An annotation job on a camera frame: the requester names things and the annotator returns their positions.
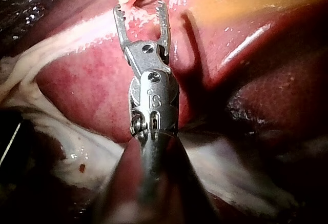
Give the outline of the right arm instrument jaw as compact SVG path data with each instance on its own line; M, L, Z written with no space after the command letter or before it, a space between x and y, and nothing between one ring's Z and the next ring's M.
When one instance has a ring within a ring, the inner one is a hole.
M121 5L117 4L113 8L113 15L117 29L118 40L120 43L120 47L123 53L130 53L131 49L130 46L132 42L129 40L125 25L125 12L121 9Z
M160 27L160 37L157 42L164 49L163 55L168 56L170 52L169 48L171 44L171 32L170 32L168 8L166 3L162 0L158 0L156 11L158 14L159 27Z

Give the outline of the right arm instrument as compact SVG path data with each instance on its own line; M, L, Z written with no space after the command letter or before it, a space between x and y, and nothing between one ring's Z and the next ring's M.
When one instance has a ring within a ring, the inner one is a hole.
M129 87L130 132L165 130L176 135L179 121L179 84L169 67L167 48L154 41L124 46L134 77Z

